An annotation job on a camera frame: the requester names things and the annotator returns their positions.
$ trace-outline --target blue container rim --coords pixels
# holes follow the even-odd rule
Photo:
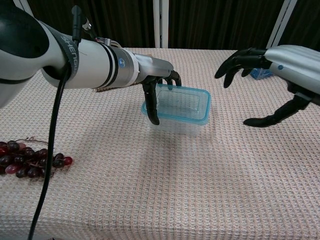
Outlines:
[[[199,89],[199,88],[193,88],[193,87],[187,87],[187,86],[175,86],[173,85],[174,88],[180,88],[180,89],[188,89],[191,91],[195,92],[202,92],[205,93],[208,96],[207,99],[207,104],[206,104],[206,110],[205,110],[205,115],[202,119],[194,119],[194,118],[187,118],[187,117],[182,117],[182,116],[174,116],[171,114],[164,114],[164,113],[157,113],[158,117],[163,117],[164,119],[172,119],[184,123],[190,123],[190,124],[196,124],[196,125],[206,125],[208,123],[208,118],[209,118],[209,111],[210,111],[210,106],[211,106],[211,94],[204,89]],[[144,102],[141,106],[141,112],[144,115],[148,115],[147,111],[145,110],[146,102]]]

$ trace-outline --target table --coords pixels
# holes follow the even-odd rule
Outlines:
[[[52,177],[34,239],[320,238],[320,108],[247,127],[293,97],[283,80],[238,74],[224,89],[214,74],[234,51],[129,50],[170,61],[184,86],[209,91],[208,125],[198,136],[152,131],[141,85],[66,90],[55,152],[74,163]],[[48,139],[55,93],[38,72],[0,109],[1,140]],[[0,183],[0,239],[26,239],[43,182]]]

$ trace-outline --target textured white tablecloth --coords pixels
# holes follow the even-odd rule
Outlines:
[[[170,61],[184,86],[209,91],[209,124],[197,137],[152,132],[140,112],[141,85],[66,90],[55,151],[74,163],[50,181],[39,239],[320,237],[320,108],[247,127],[243,120],[293,97],[283,80],[237,75],[224,89],[214,74],[233,51],[130,50]],[[55,93],[37,73],[0,109],[0,141],[47,140]],[[0,176],[0,239],[28,234],[42,184]]]

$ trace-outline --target black curtain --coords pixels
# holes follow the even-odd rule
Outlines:
[[[320,0],[299,0],[279,42],[320,51]]]
[[[123,47],[155,47],[152,0],[28,0],[35,18],[71,34],[74,5],[79,5],[99,37]]]
[[[169,47],[218,50],[265,48],[283,2],[170,0]]]

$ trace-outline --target black cable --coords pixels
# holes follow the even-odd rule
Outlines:
[[[48,186],[49,186],[49,181],[50,181],[50,175],[51,175],[53,154],[54,154],[55,133],[56,133],[56,125],[57,125],[59,106],[60,106],[60,101],[62,98],[62,94],[64,92],[66,82],[70,77],[70,73],[71,73],[71,68],[67,67],[65,74],[63,76],[63,79],[60,80],[59,86],[56,91],[54,105],[53,105],[52,114],[51,114],[49,141],[48,141],[48,156],[47,156],[48,158],[47,158],[47,162],[45,165],[44,182],[43,182],[39,202],[38,202],[38,205],[36,207],[36,210],[35,210],[35,213],[34,213],[34,216],[32,219],[32,223],[31,223],[31,227],[30,227],[29,235],[28,235],[28,240],[32,240],[32,238],[34,236],[38,217],[40,215],[41,208],[42,208],[44,201],[45,201],[45,198],[46,198],[46,194],[47,194],[47,190],[48,190]]]

